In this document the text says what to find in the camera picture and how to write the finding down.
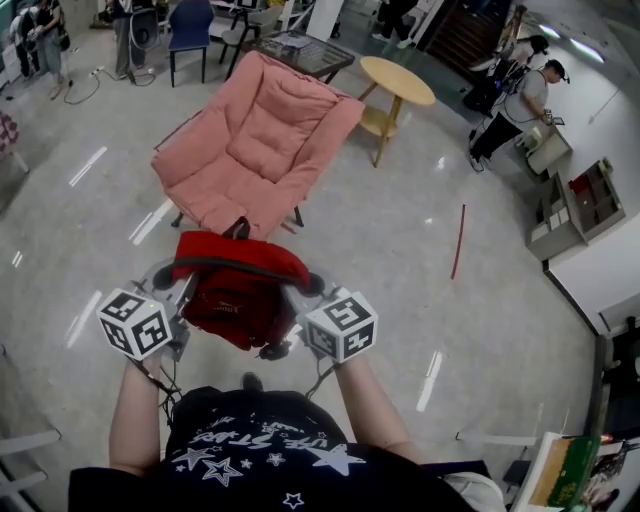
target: cushion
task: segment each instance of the cushion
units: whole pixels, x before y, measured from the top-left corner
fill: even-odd
[[[319,83],[267,66],[256,101],[227,152],[245,168],[277,183],[338,101],[332,90]]]
[[[252,205],[270,198],[275,185],[226,153],[167,190],[178,207],[200,225],[223,233]]]

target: sneaker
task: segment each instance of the sneaker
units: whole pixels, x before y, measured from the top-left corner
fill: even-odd
[[[484,171],[484,167],[482,166],[482,163],[480,163],[480,160],[476,160],[470,153],[467,155],[467,158],[469,159],[469,163],[471,164],[471,167],[473,167],[474,171]]]
[[[409,46],[412,43],[411,38],[407,37],[406,39],[403,39],[402,41],[400,41],[396,46],[400,49],[400,50],[404,50],[407,46]]]
[[[253,372],[247,372],[242,376],[242,389],[245,391],[264,391],[262,381]]]
[[[377,32],[375,34],[371,34],[371,37],[377,39],[378,41],[384,41],[385,43],[391,42],[391,39],[389,39],[388,37],[384,37],[382,34],[379,34]]]

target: person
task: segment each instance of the person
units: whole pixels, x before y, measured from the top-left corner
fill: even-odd
[[[388,4],[385,9],[381,9],[381,15],[384,13],[384,26],[382,27],[382,31],[378,33],[371,34],[371,37],[374,39],[378,39],[379,41],[384,41],[386,43],[391,41],[391,34],[393,30],[398,33],[400,37],[400,42],[397,44],[397,47],[400,49],[404,49],[411,44],[411,38],[409,37],[409,32],[411,32],[411,27],[408,27],[402,21],[402,17],[407,14],[411,9],[413,9],[416,5],[418,5],[418,0],[383,0],[385,4]]]
[[[133,1],[107,0],[107,8],[112,11],[113,26],[116,31],[116,76],[119,80],[123,80],[129,74],[129,48],[131,48],[131,60],[137,68],[144,66],[145,51],[132,45],[129,40]]]
[[[494,103],[502,94],[503,88],[507,88],[509,80],[521,76],[525,71],[524,66],[528,66],[536,55],[546,55],[547,48],[549,41],[541,35],[520,39],[514,41],[514,44],[507,42],[499,54],[470,68],[472,71],[489,71],[484,80],[463,98],[465,106],[490,117]]]
[[[22,76],[25,78],[29,78],[31,75],[31,66],[29,64],[29,52],[25,49],[22,41],[22,24],[24,20],[24,23],[28,25],[28,30],[30,30],[33,28],[33,19],[37,14],[37,7],[23,7],[20,5],[18,7],[18,15],[13,19],[9,26],[9,39],[16,47],[16,54],[20,60],[20,71],[22,72]],[[35,72],[39,72],[40,63],[38,62],[37,52],[31,53],[31,61],[33,62],[33,69]]]
[[[58,0],[41,0],[39,7],[35,28],[36,46],[43,68],[53,76],[55,84],[49,93],[49,98],[54,100],[64,85],[59,42],[60,27],[63,23],[62,8]]]
[[[157,353],[143,364],[160,374]],[[455,484],[423,471],[425,459],[365,356],[342,363],[336,375],[357,443],[303,395],[264,391],[247,373],[241,390],[205,387],[184,395],[161,461],[158,388],[127,362],[109,437],[110,467],[71,472],[69,511],[424,506],[473,512]],[[460,493],[468,487],[461,485]],[[501,498],[499,491],[495,496]],[[491,510],[504,512],[502,501]]]
[[[548,61],[542,70],[529,71],[498,104],[498,113],[469,151],[469,161],[476,172],[484,170],[487,160],[500,146],[533,128],[538,120],[549,124],[544,106],[549,84],[564,79],[564,67],[557,60]]]

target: backpack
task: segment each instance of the backpack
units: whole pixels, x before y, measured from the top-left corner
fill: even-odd
[[[229,239],[211,232],[185,232],[171,266],[173,280],[197,273],[197,285],[182,314],[191,325],[217,334],[242,350],[262,347],[261,357],[279,359],[295,311],[281,286],[311,292],[307,267],[294,254],[268,242]]]

